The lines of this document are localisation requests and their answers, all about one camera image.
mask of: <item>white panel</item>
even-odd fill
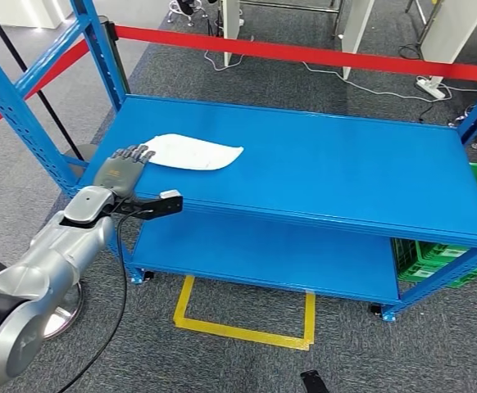
[[[223,0],[223,37],[237,39],[240,29],[239,0]],[[224,65],[229,66],[232,53],[225,52]]]
[[[55,29],[62,22],[55,2],[71,14],[68,0],[0,0],[0,25]]]
[[[356,53],[359,50],[360,40],[366,28],[368,18],[369,18],[375,0],[353,0],[351,9],[344,37],[342,38],[342,51],[347,53]],[[343,67],[343,76],[347,79],[351,67]]]
[[[443,0],[421,46],[427,61],[452,63],[477,26],[477,0]]]

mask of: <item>robotic arm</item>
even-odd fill
[[[0,386],[19,376],[38,353],[49,317],[113,236],[111,213],[154,219],[177,213],[183,197],[131,199],[145,164],[146,146],[120,149],[65,210],[37,233],[20,261],[0,272]]]

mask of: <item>power strip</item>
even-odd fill
[[[437,88],[439,84],[431,84],[429,79],[418,79],[417,81],[417,86],[423,89],[424,92],[428,93],[433,97],[437,98],[437,100],[442,100],[446,97],[446,94]]]

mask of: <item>blue metal shelf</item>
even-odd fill
[[[245,150],[217,171],[149,165],[141,197],[177,188],[187,210],[477,246],[477,183],[459,135],[438,126],[128,96],[80,182],[162,133]]]
[[[185,211],[144,224],[133,258],[122,251],[135,282],[155,269],[314,291],[378,302],[392,321],[477,268],[477,184],[463,148],[477,136],[477,105],[449,129],[127,95],[92,0],[71,3],[77,21],[16,86],[0,69],[0,114],[68,197],[116,149],[155,135],[245,148],[217,171],[147,165],[137,195],[179,189]],[[23,95],[80,32],[118,113],[77,180]],[[390,237],[471,249],[400,296]]]
[[[142,226],[136,268],[396,304],[389,238],[183,211]]]

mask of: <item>red barrier rope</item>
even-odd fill
[[[43,77],[42,77],[40,80],[40,82],[38,82],[34,88],[28,92],[25,96],[25,99],[30,98],[37,93],[39,90],[40,90],[43,86],[46,86],[49,82],[53,81],[53,79],[62,74],[67,68],[71,67],[74,62],[81,58],[82,56],[85,55],[87,52],[89,52],[89,49],[87,48],[87,44],[86,43],[85,40],[81,40],[79,43],[70,48],[67,52],[62,55],[49,71],[47,71],[47,73],[45,74]]]
[[[117,35],[120,38],[136,39],[149,43],[163,43],[214,52],[231,52],[266,59],[305,61],[307,63],[324,66],[347,66],[397,74],[442,76],[452,79],[477,81],[477,65],[434,63],[431,61],[407,60],[400,57],[344,53],[315,47],[259,43],[242,39],[216,38],[208,35],[139,29],[127,26],[115,26],[115,29]]]

